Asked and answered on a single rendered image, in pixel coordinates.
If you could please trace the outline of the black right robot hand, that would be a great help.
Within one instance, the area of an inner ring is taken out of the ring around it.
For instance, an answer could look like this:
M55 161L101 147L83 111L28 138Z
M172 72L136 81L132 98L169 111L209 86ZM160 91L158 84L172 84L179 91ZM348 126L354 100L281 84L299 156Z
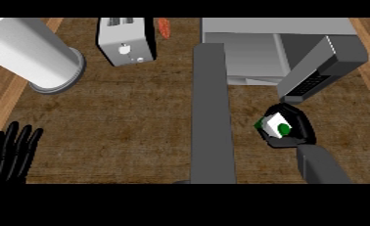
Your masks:
M291 130L287 136L275 138L269 136L262 129L254 127L268 145L272 148L296 148L299 145L305 144L315 145L315 132L303 111L290 104L281 103L268 108L263 116L274 113L280 113L283 115L291 126Z

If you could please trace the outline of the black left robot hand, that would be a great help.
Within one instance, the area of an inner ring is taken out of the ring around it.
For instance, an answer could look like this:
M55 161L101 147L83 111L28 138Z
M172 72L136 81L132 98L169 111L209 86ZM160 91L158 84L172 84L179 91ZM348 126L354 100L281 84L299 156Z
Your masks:
M19 128L13 121L0 131L0 184L25 184L43 129Z

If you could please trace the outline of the white and green milk carton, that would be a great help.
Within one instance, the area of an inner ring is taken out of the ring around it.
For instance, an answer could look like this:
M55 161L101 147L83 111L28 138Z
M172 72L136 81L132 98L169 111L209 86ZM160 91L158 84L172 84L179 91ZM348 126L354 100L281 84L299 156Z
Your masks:
M291 126L280 113L263 116L254 123L254 127L275 138L287 136L291 130Z

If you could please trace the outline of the dark grey microwave door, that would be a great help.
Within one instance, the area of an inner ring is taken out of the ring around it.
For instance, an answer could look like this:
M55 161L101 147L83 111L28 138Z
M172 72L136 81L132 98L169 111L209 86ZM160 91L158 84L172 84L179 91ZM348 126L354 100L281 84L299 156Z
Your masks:
M217 43L194 48L191 183L235 183L225 54Z

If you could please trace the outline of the grey microwave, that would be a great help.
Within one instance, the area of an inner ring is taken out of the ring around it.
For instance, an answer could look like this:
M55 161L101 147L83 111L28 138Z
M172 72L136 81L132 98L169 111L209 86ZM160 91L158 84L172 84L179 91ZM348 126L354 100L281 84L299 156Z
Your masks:
M348 18L203 18L201 41L223 45L231 85L274 85L299 104L368 61Z

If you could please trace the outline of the white toaster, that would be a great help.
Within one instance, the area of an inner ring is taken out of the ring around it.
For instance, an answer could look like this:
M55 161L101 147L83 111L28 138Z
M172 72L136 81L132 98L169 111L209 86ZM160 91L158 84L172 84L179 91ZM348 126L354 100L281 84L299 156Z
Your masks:
M154 61L154 19L99 18L95 43L114 67Z

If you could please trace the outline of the orange red sausage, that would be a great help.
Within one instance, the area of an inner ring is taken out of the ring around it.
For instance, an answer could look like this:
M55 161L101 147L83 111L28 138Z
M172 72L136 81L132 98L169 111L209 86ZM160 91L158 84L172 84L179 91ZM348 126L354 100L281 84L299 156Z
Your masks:
M158 32L164 39L170 37L170 21L167 18L157 19Z

